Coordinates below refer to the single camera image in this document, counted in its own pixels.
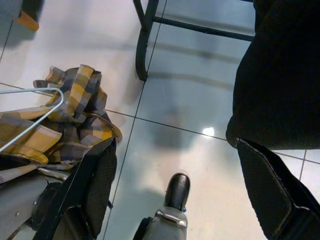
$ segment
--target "person's leg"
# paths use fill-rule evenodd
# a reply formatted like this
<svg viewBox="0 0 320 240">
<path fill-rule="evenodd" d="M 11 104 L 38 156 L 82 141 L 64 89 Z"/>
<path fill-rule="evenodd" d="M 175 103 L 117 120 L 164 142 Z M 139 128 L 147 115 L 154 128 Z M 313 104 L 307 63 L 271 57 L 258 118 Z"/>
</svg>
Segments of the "person's leg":
<svg viewBox="0 0 320 240">
<path fill-rule="evenodd" d="M 133 240 L 186 240 L 188 220 L 183 213 L 190 190 L 186 174 L 175 174 L 166 190 L 164 206 L 154 218 L 144 218 Z"/>
<path fill-rule="evenodd" d="M 159 209 L 146 229 L 143 240 L 186 240 L 186 215 L 169 206 Z"/>
</svg>

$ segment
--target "white wire hanger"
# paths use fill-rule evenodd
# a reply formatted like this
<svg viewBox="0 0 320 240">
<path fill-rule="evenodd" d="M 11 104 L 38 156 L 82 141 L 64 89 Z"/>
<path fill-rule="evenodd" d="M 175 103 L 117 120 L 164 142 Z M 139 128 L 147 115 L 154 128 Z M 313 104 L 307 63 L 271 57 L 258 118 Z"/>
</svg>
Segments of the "white wire hanger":
<svg viewBox="0 0 320 240">
<path fill-rule="evenodd" d="M 50 114 L 52 114 L 57 108 L 59 108 L 64 103 L 64 93 L 56 87 L 41 87 L 41 88 L 32 88 L 32 89 L 17 89 L 17 90 L 1 90 L 0 94 L 15 94 L 15 93 L 26 93 L 26 92 L 37 92 L 37 91 L 55 91 L 58 92 L 61 96 L 60 102 L 54 106 L 50 111 L 48 111 L 45 115 L 40 117 L 37 121 L 35 121 L 31 126 L 29 126 L 27 129 L 25 129 L 23 132 L 18 134 L 16 137 L 11 139 L 9 142 L 7 142 L 5 145 L 3 145 L 0 148 L 0 153 L 5 150 L 7 147 L 9 147 L 11 144 L 13 144 L 15 141 L 17 141 L 19 138 L 21 138 L 23 135 L 25 135 L 27 132 L 29 132 L 31 129 L 36 127 L 38 124 L 41 123 L 46 117 L 48 117 Z"/>
</svg>

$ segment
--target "black leather shoe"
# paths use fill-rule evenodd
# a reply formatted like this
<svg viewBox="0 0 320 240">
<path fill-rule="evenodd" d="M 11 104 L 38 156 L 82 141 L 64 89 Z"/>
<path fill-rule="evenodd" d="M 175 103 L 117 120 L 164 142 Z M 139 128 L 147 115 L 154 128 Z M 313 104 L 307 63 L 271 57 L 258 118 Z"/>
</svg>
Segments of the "black leather shoe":
<svg viewBox="0 0 320 240">
<path fill-rule="evenodd" d="M 190 191 L 190 179 L 184 173 L 176 173 L 171 178 L 165 194 L 165 207 L 183 211 Z"/>
</svg>

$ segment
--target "white tiled floor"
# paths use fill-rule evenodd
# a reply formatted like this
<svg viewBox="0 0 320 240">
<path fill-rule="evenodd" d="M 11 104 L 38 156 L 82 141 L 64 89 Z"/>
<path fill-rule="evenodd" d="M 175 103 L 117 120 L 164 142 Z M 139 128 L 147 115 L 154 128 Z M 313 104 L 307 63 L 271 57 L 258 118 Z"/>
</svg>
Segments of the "white tiled floor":
<svg viewBox="0 0 320 240">
<path fill-rule="evenodd" d="M 252 3 L 240 0 L 160 0 L 157 15 L 162 14 L 254 32 Z M 134 67 L 140 26 L 131 1 L 44 1 L 36 33 L 0 20 L 0 90 L 31 88 L 51 65 L 65 70 L 87 64 L 102 71 L 106 109 L 123 141 L 117 146 L 110 196 L 114 208 L 106 212 L 98 239 L 132 239 L 140 220 L 163 204 L 167 183 L 179 170 L 191 177 L 189 240 L 265 239 L 237 152 L 225 141 L 235 74 L 248 42 L 155 23 L 146 57 L 149 78 L 143 85 Z M 0 95 L 0 111 L 48 99 L 37 93 Z M 276 152 L 320 201 L 319 150 Z"/>
</svg>

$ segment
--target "yellow plaid cloth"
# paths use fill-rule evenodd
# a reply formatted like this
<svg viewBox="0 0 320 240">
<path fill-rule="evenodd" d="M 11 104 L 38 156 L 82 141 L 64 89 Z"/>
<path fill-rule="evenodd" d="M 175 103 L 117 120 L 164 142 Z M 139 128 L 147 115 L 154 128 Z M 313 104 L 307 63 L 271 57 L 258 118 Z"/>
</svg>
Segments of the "yellow plaid cloth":
<svg viewBox="0 0 320 240">
<path fill-rule="evenodd" d="M 23 157 L 41 164 L 78 162 L 92 146 L 108 138 L 120 141 L 120 130 L 105 112 L 107 94 L 100 88 L 101 77 L 101 72 L 86 65 L 67 71 L 51 67 L 46 80 L 36 80 L 34 85 L 60 87 L 64 103 L 1 155 Z M 59 102 L 60 95 L 55 93 L 43 106 L 0 113 L 0 146 Z"/>
</svg>

